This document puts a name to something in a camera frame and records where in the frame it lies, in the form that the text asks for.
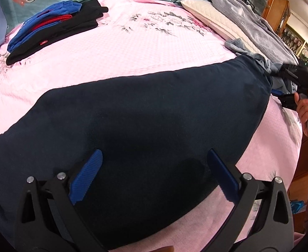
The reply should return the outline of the right hand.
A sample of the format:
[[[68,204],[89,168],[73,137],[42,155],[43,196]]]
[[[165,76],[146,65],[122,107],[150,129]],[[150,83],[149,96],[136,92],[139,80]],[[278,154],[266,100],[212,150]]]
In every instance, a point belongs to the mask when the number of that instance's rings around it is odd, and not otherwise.
[[[305,136],[308,137],[308,127],[307,127],[307,121],[308,121],[308,99],[302,99],[300,98],[298,93],[294,94],[295,103],[297,104],[296,111],[299,116],[299,120],[301,121],[303,133]]]

